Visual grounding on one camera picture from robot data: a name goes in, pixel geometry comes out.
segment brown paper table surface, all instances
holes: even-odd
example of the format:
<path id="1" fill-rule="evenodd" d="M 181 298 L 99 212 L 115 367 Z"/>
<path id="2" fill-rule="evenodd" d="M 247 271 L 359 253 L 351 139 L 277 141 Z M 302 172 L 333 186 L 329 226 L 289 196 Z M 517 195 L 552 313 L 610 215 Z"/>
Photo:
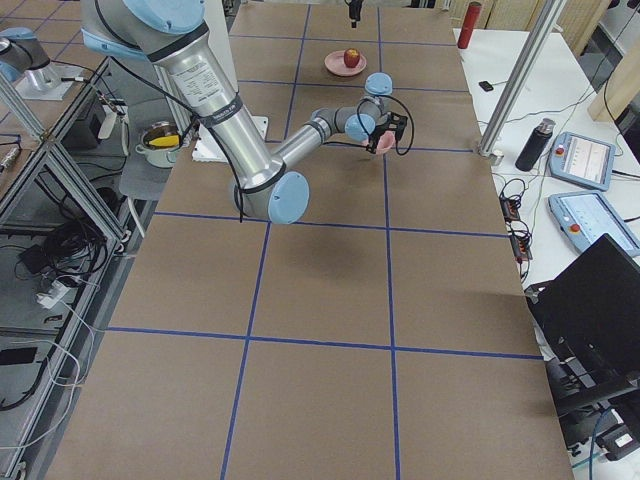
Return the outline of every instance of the brown paper table surface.
<path id="1" fill-rule="evenodd" d="M 47 478 L 572 478 L 446 14 L 250 3 L 231 44 L 268 142 L 381 69 L 415 148 L 323 146 L 290 226 L 183 152 Z"/>

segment plate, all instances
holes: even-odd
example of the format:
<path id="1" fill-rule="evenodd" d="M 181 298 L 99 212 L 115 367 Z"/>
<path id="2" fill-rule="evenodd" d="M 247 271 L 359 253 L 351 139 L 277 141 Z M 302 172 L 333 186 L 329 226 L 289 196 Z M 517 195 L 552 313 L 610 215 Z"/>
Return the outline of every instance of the plate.
<path id="1" fill-rule="evenodd" d="M 358 65 L 353 68 L 349 68 L 344 64 L 344 50 L 338 50 L 335 52 L 331 52 L 324 59 L 324 65 L 334 75 L 338 75 L 339 77 L 353 77 L 354 75 L 359 74 L 362 70 L 367 66 L 366 57 L 360 52 L 360 61 Z"/>

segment black water bottle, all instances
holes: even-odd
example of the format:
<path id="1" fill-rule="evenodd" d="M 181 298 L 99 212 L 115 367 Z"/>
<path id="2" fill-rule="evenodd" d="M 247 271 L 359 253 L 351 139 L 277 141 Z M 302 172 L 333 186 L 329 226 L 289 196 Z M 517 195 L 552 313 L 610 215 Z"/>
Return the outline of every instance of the black water bottle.
<path id="1" fill-rule="evenodd" d="M 527 144 L 520 152 L 518 159 L 516 160 L 516 168 L 523 172 L 530 171 L 536 164 L 544 147 L 547 146 L 549 139 L 553 135 L 553 127 L 556 122 L 549 118 L 543 118 L 540 125 L 533 129 Z"/>

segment yellow object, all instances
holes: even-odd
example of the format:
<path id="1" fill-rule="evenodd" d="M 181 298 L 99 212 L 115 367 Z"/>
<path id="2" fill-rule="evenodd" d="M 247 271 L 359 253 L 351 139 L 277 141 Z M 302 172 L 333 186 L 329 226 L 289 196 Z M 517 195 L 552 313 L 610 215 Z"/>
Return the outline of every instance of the yellow object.
<path id="1" fill-rule="evenodd" d="M 179 135 L 168 135 L 166 137 L 154 138 L 149 142 L 152 147 L 165 148 L 165 147 L 177 147 L 180 143 Z"/>

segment red bottle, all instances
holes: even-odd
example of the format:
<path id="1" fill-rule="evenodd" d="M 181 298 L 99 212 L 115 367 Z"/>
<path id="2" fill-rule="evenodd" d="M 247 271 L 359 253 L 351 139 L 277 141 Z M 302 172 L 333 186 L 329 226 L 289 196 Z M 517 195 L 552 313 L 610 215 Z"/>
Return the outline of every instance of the red bottle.
<path id="1" fill-rule="evenodd" d="M 473 28 L 476 26 L 480 12 L 482 11 L 482 4 L 480 2 L 471 2 L 467 8 L 467 13 L 464 16 L 464 22 L 462 23 L 462 30 L 460 31 L 460 37 L 458 38 L 458 48 L 467 48 L 469 46 L 469 40 L 471 40 L 471 34 Z"/>

